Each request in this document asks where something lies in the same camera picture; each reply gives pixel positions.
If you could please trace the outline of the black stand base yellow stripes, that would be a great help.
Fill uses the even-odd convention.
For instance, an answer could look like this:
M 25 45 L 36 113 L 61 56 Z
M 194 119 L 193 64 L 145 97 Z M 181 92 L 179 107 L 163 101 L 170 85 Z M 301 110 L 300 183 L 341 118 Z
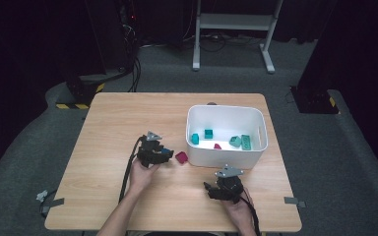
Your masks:
M 95 95 L 104 88 L 102 81 L 84 82 L 81 79 L 66 82 L 55 106 L 59 109 L 89 109 Z
M 339 114 L 340 110 L 334 99 L 326 92 L 306 93 L 298 87 L 291 87 L 294 102 L 300 113 Z

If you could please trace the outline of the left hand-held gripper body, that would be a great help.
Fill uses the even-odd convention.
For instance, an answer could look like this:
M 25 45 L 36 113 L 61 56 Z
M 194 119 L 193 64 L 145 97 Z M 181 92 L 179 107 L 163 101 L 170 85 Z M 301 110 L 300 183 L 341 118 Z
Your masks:
M 160 145 L 161 136 L 148 131 L 146 135 L 142 137 L 142 143 L 139 147 L 137 157 L 140 159 L 143 166 L 148 168 L 151 164 L 158 163 L 158 157 L 160 152 L 154 152 L 154 146 Z

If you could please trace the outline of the person's left hand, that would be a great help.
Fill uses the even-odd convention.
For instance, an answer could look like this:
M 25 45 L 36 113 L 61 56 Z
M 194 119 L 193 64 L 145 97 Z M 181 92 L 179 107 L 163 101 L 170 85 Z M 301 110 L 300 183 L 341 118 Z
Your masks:
M 130 186 L 127 194 L 133 197 L 139 197 L 150 186 L 159 168 L 159 164 L 145 167 L 139 159 L 134 160 L 131 167 Z

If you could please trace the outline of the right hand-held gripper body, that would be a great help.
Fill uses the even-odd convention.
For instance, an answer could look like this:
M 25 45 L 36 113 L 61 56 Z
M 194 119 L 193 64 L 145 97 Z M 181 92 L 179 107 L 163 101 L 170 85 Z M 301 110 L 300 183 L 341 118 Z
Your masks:
M 239 202 L 240 195 L 244 190 L 242 182 L 239 178 L 243 171 L 229 165 L 224 166 L 216 173 L 218 177 L 216 184 L 216 197 L 222 201 L 233 201 L 235 204 Z

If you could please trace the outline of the dark curtain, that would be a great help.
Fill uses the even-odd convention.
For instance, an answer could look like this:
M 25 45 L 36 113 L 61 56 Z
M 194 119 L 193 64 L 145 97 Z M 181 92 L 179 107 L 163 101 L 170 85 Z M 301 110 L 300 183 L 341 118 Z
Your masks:
M 62 83 L 55 57 L 57 15 L 74 0 L 0 0 L 0 160 L 12 141 L 47 107 Z
M 329 89 L 378 159 L 378 0 L 337 0 L 297 85 L 308 100 Z

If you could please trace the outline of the grey tape strip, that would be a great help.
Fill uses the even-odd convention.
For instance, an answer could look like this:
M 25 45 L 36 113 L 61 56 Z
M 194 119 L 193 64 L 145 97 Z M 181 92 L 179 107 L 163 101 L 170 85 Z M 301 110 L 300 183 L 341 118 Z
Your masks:
M 64 202 L 65 202 L 65 199 L 64 199 L 64 198 L 62 198 L 62 199 L 58 199 L 58 200 L 54 200 L 54 201 L 52 201 L 48 206 L 42 206 L 42 207 L 40 208 L 40 212 L 41 212 L 42 214 L 48 214 L 49 211 L 50 211 L 50 209 L 51 209 L 52 207 L 62 206 L 62 205 L 64 204 Z
M 295 205 L 298 208 L 306 208 L 307 204 L 295 197 L 283 197 L 284 203 L 287 205 Z

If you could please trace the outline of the black equipment rack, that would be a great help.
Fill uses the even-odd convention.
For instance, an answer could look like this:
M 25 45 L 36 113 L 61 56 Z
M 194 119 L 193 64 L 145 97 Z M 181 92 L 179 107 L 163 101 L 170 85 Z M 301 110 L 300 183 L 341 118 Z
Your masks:
M 86 4 L 104 68 L 129 73 L 132 49 L 126 42 L 115 0 L 86 0 Z

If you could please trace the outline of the white metal stand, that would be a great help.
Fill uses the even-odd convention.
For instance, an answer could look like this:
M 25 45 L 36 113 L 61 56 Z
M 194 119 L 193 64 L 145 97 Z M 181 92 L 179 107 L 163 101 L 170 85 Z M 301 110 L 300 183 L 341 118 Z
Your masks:
M 269 74 L 273 74 L 276 69 L 269 53 L 269 47 L 279 19 L 283 2 L 284 0 L 277 0 L 274 13 L 271 15 L 234 15 L 203 13 L 201 10 L 202 0 L 197 0 L 192 70 L 199 71 L 201 68 L 201 30 L 257 30 L 265 31 L 267 33 L 265 42 L 259 45 L 259 49 L 267 72 Z

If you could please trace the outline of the person's right hand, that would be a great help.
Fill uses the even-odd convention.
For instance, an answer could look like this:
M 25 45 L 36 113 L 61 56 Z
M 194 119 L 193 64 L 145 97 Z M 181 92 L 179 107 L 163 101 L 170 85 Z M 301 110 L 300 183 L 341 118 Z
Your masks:
M 253 216 L 247 203 L 240 200 L 237 204 L 233 201 L 221 201 L 221 204 L 240 234 L 254 230 Z

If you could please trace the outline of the white plastic bin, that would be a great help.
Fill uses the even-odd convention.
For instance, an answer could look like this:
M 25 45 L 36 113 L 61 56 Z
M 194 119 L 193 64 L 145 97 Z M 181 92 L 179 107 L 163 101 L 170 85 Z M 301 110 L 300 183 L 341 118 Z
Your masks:
M 211 129 L 214 136 L 206 139 L 204 131 Z M 197 133 L 199 143 L 193 145 L 191 136 Z M 251 149 L 233 147 L 233 136 L 248 135 Z M 228 164 L 239 169 L 253 168 L 268 146 L 267 127 L 263 113 L 253 107 L 230 105 L 194 105 L 187 115 L 187 154 L 192 165 L 221 168 Z M 214 149 L 219 144 L 221 149 Z

